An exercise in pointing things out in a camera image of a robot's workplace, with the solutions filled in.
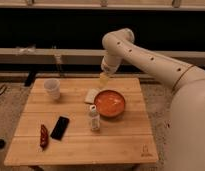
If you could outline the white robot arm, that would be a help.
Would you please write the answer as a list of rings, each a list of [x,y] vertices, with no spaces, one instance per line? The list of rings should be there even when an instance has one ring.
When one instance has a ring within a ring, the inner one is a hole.
[[[115,73],[126,60],[175,92],[164,171],[205,171],[205,70],[136,46],[128,28],[105,34],[102,45],[104,72]]]

